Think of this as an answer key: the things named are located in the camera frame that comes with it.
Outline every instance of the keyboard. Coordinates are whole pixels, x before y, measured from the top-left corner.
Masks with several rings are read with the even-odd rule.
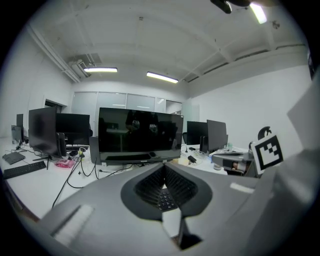
[[[158,207],[162,212],[167,212],[178,208],[167,188],[163,188],[161,194],[159,195]]]
[[[6,170],[4,170],[4,173],[3,173],[3,179],[5,179],[5,180],[10,179],[10,178],[17,177],[20,175],[32,173],[34,171],[38,171],[38,170],[41,170],[44,168],[47,168],[45,162],[40,161],[40,162],[35,162],[35,163],[19,166],[16,168],[6,169]]]
[[[65,147],[67,151],[79,150],[80,148],[84,148],[85,150],[87,150],[89,146],[66,146]]]
[[[151,159],[149,154],[132,154],[132,155],[109,155],[105,160],[108,161],[142,161]]]

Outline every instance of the white wall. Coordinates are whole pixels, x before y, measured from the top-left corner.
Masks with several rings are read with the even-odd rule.
[[[166,107],[165,112],[167,114],[173,114],[175,112],[181,111],[182,104],[180,102],[174,102],[174,101],[166,101]]]
[[[117,73],[93,74],[83,82],[75,83],[72,91],[128,93],[176,102],[184,102],[189,98],[188,85],[184,81],[174,84],[147,77],[147,69],[134,65],[117,66],[117,68]]]
[[[71,87],[71,81],[23,31],[1,71],[0,137],[11,135],[17,114],[23,114],[28,130],[29,110],[42,108],[45,98],[67,106]]]
[[[307,48],[286,47],[234,61],[189,83],[194,98],[213,89],[265,73],[307,65]]]
[[[210,78],[207,83],[214,84]],[[270,126],[278,134],[283,157],[287,158],[303,148],[287,112],[310,84],[308,66],[296,66],[212,89],[191,102],[199,104],[201,122],[225,122],[228,140],[236,147],[248,148],[249,142],[257,140],[259,130]],[[202,85],[190,86],[201,90]]]

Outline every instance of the monitor stand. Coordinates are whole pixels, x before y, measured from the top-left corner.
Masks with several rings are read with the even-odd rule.
[[[46,162],[46,169],[48,170],[49,160],[52,160],[51,155],[48,155],[48,156],[45,156],[45,157],[41,157],[41,158],[37,158],[37,159],[34,159],[34,160],[32,160],[32,161],[39,161],[39,160],[47,160],[47,162]]]

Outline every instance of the gray plastic panel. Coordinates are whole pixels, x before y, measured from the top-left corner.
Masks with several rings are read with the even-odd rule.
[[[70,248],[82,255],[173,254],[179,248],[161,221],[145,220],[131,213],[121,200],[123,185],[133,177],[163,164],[141,167],[97,180],[53,208],[39,224],[52,233],[79,205],[94,208],[90,219]]]

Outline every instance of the air conditioner unit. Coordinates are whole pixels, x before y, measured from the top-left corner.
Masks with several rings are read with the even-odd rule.
[[[77,61],[69,62],[69,66],[73,69],[73,71],[81,78],[88,78],[91,76],[90,73],[85,72],[86,65],[82,61],[82,59],[78,59]]]

